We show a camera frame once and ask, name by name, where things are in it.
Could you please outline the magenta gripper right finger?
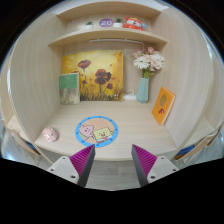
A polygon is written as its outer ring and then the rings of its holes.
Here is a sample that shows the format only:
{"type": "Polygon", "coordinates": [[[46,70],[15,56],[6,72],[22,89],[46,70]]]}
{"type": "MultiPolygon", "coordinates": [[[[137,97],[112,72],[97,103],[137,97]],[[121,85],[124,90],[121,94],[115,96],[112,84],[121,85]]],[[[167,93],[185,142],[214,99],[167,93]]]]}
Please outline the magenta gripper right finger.
{"type": "Polygon", "coordinates": [[[165,156],[157,157],[137,145],[132,145],[131,154],[141,187],[178,171],[165,156]]]}

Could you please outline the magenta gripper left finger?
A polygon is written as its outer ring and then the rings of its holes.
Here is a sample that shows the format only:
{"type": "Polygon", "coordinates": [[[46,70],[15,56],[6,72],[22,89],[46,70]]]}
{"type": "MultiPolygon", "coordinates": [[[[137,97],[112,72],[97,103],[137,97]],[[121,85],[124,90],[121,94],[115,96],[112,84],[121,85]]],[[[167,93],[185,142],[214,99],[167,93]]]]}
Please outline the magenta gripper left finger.
{"type": "Polygon", "coordinates": [[[60,157],[47,171],[81,187],[85,187],[95,157],[95,146],[90,145],[67,157],[60,157]]]}

